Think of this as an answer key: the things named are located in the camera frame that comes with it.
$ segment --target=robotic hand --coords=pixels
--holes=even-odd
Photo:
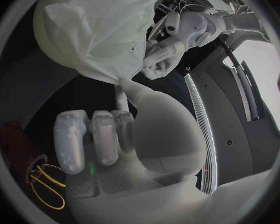
[[[166,76],[180,62],[184,52],[196,46],[204,46],[221,33],[236,30],[254,31],[263,34],[259,20],[253,13],[218,12],[208,15],[203,12],[185,12],[179,15],[169,12],[165,27],[171,36],[161,42],[147,42],[142,73],[149,79]]]

